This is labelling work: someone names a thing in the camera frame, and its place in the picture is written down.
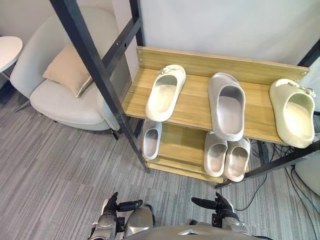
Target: floor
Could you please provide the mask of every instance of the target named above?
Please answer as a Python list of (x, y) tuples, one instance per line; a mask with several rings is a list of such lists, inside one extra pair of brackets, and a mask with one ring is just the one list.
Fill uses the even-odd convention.
[[(211, 221), (212, 211), (195, 206), (191, 197), (213, 199), (213, 183), (153, 169), (146, 174), (123, 134), (116, 141), (107, 131), (54, 123), (31, 106), (12, 112), (24, 100), (12, 88), (0, 98), (0, 240), (86, 239), (104, 199), (116, 191), (119, 202), (151, 204), (157, 226)], [(251, 167), (259, 162), (251, 156)], [(263, 179), (223, 188), (222, 194), (243, 208)], [(319, 210), (319, 197), (299, 186)], [(320, 238), (319, 216), (303, 202)], [(252, 235), (316, 239), (284, 169), (268, 174), (238, 215)]]

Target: slipper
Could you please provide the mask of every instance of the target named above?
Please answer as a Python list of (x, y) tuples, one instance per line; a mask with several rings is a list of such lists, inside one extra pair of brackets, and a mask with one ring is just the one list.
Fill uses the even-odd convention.
[(238, 141), (245, 126), (246, 97), (238, 81), (231, 75), (218, 72), (208, 85), (212, 128), (226, 141)]
[(185, 81), (186, 72), (180, 65), (166, 66), (157, 73), (145, 106), (150, 120), (163, 122), (171, 117)]
[(152, 160), (158, 155), (162, 122), (156, 122), (146, 119), (143, 124), (143, 145), (142, 155), (145, 159)]
[(234, 182), (244, 179), (250, 156), (250, 141), (242, 138), (239, 141), (228, 141), (223, 174)]
[(209, 131), (204, 142), (204, 170), (212, 177), (219, 177), (224, 172), (225, 157), (228, 148), (226, 140)]
[(269, 90), (279, 137), (287, 144), (304, 149), (314, 137), (315, 94), (289, 79), (275, 81)]

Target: beige cushion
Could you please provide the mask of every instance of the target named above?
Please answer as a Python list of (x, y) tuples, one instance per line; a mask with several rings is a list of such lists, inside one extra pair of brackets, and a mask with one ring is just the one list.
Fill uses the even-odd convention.
[(74, 96), (79, 97), (92, 78), (72, 43), (53, 59), (43, 77), (63, 85)]

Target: wooden shoe rack shelf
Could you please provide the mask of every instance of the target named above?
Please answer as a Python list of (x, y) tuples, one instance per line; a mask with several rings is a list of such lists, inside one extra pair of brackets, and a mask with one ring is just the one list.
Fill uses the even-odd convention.
[(270, 85), (282, 78), (301, 79), (309, 69), (274, 62), (150, 48), (137, 48), (139, 71), (122, 107), (127, 116), (145, 119), (145, 108), (161, 68), (181, 65), (186, 71), (184, 87), (173, 115), (163, 123), (158, 157), (145, 160), (149, 168), (221, 183), (204, 170), (204, 144), (212, 131), (208, 81), (218, 72), (234, 76), (245, 92), (244, 136), (284, 144), (276, 131), (269, 97)]

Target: white table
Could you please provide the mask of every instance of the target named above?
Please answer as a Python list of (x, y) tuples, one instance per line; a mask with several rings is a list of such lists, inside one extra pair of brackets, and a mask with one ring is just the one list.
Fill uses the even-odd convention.
[(21, 53), (23, 43), (16, 36), (0, 37), (0, 73), (9, 80), (9, 76), (4, 72), (12, 64), (14, 64)]

